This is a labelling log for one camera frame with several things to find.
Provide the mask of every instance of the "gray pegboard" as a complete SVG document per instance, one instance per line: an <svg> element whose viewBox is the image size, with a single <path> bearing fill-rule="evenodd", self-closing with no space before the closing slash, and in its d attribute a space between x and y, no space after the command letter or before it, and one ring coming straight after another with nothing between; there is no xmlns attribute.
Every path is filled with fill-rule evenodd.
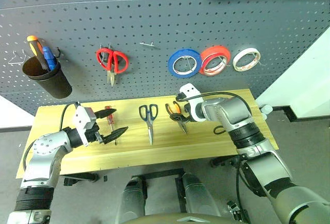
<svg viewBox="0 0 330 224"><path fill-rule="evenodd" d="M0 9L0 93L34 114L38 106L71 100L160 96L177 93L187 82L201 91L250 88L255 97L273 83L329 25L328 0L2 0ZM60 47L62 69L73 86L65 99L52 98L29 80L12 51L32 55L26 36ZM158 47L140 45L151 41ZM95 51L100 43L127 54L129 69L116 85L106 83ZM243 73L177 79L167 60L180 48L222 44L232 56L255 47L261 64Z"/></svg>

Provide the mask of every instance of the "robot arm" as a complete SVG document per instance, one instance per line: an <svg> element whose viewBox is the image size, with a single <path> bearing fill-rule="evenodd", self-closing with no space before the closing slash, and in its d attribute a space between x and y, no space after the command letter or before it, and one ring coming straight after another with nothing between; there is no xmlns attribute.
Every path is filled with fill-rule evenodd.
<svg viewBox="0 0 330 224"><path fill-rule="evenodd" d="M195 89L190 83L185 86L180 90ZM185 92L178 97L191 98L192 95L187 96ZM190 99L189 104L192 100L191 108L198 110L190 111L190 118L197 122L208 120L222 124L234 142L241 161L244 161L241 168L253 192L268 197L282 223L328 223L329 202L310 189L292 182L288 167L270 141L263 137L246 103L238 97L203 101L199 94ZM202 113L203 116L195 118L196 113Z"/></svg>
<svg viewBox="0 0 330 224"><path fill-rule="evenodd" d="M96 119L114 111L107 109L94 113L91 108L77 105L73 118L75 129L66 127L34 141L31 148L33 156L26 167L15 209L10 213L7 224L49 223L63 157L83 144L88 146L95 140L107 144L120 137L128 127L119 128L108 136L98 132Z"/></svg>

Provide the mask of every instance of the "orange scissors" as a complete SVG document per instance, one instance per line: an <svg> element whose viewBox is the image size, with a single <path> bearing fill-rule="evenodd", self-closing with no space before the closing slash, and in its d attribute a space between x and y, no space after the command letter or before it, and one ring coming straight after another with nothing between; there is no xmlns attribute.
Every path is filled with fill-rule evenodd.
<svg viewBox="0 0 330 224"><path fill-rule="evenodd" d="M125 66L119 69L118 56L125 61ZM96 51L96 59L100 65L107 71L107 83L114 85L114 76L123 73L128 68L128 58L121 51L111 50L108 47L101 47Z"/></svg>

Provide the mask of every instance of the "black cup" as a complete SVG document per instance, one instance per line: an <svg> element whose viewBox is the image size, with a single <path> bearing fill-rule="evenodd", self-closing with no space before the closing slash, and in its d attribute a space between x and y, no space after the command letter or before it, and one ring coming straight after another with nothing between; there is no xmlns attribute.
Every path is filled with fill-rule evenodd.
<svg viewBox="0 0 330 224"><path fill-rule="evenodd" d="M72 92L72 87L63 74L61 64L58 61L55 68L48 72L42 69L37 57L32 57L23 64L23 72L54 98L63 99Z"/></svg>

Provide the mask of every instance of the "wooden board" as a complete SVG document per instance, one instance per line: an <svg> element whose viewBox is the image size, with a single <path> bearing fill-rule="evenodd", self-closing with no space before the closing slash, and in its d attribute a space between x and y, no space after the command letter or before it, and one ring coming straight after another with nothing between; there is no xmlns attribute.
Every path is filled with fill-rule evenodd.
<svg viewBox="0 0 330 224"><path fill-rule="evenodd" d="M250 90L242 89L228 92L238 94L246 100L251 107L253 118L260 131L271 141L275 149L278 149ZM189 122L187 123L188 134L184 134L179 125L169 119L169 115L165 110L165 104L169 103L172 107L174 99L175 96L173 95L81 104L85 107L91 107L94 112L104 109L105 106L116 108L117 111L113 114L114 128L128 126L129 129L117 140L117 146L113 142L107 145L94 142L88 147L75 148L73 152L63 158L61 174L237 154L235 146L227 133L213 134L213 128L219 123L209 121L202 123ZM138 110L139 106L149 104L157 104L159 109L158 116L153 124L154 142L152 146L149 143L147 125L140 118ZM38 108L25 149L38 137L58 131L63 108L64 105ZM63 127L70 126L74 128L72 125L74 111L73 105L67 109ZM97 119L97 123L101 134L111 133L106 118ZM27 161L29 161L31 155L32 151L29 152ZM23 173L21 160L16 178L21 178Z"/></svg>

